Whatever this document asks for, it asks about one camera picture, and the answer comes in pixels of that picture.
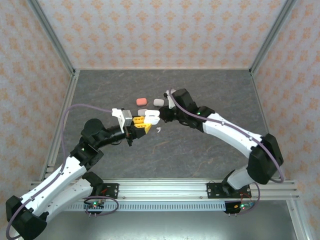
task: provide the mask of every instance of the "marble surface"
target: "marble surface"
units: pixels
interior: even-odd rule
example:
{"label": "marble surface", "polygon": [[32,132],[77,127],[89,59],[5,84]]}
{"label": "marble surface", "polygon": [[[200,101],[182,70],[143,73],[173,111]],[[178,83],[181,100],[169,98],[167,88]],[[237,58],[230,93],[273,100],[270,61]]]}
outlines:
{"label": "marble surface", "polygon": [[[262,114],[247,70],[81,70],[72,104],[100,108],[158,109],[155,98],[169,89],[185,88],[198,106],[214,109],[225,119],[261,135],[266,134]],[[147,98],[138,107],[137,98]],[[66,147],[79,142],[84,124],[99,118],[106,128],[118,123],[110,114],[77,108],[70,112]],[[91,169],[101,178],[224,178],[248,160],[222,140],[178,122],[152,126],[132,147],[126,141],[101,148],[103,158]],[[62,162],[61,152],[56,164]]]}

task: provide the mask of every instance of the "gray floor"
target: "gray floor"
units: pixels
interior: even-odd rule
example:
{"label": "gray floor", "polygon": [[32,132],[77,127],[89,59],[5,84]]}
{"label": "gray floor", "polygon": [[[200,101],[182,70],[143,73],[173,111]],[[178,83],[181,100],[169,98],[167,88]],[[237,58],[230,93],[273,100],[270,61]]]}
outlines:
{"label": "gray floor", "polygon": [[[227,120],[264,135],[262,114],[247,70],[82,70],[72,104],[100,108],[125,108],[137,114],[137,98],[155,98],[169,89],[187,89],[198,106],[214,109]],[[74,109],[65,127],[70,152],[78,143],[84,124],[99,118],[106,128],[115,117],[91,109]],[[248,161],[220,139],[178,122],[160,122],[129,147],[126,142],[106,146],[104,157],[92,168],[101,178],[224,178]],[[62,162],[59,153],[57,164]]]}
{"label": "gray floor", "polygon": [[296,240],[286,201],[261,201],[252,212],[62,212],[37,240]]}

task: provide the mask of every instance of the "patterned wall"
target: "patterned wall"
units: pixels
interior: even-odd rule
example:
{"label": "patterned wall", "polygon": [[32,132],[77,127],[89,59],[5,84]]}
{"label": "patterned wall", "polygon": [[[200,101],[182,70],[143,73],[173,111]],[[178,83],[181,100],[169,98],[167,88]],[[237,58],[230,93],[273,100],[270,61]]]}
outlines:
{"label": "patterned wall", "polygon": [[255,76],[285,175],[298,180],[320,236],[320,4],[298,0]]}
{"label": "patterned wall", "polygon": [[0,1],[0,239],[5,201],[39,179],[68,82],[27,1]]}
{"label": "patterned wall", "polygon": [[245,68],[285,0],[40,0],[75,68]]}

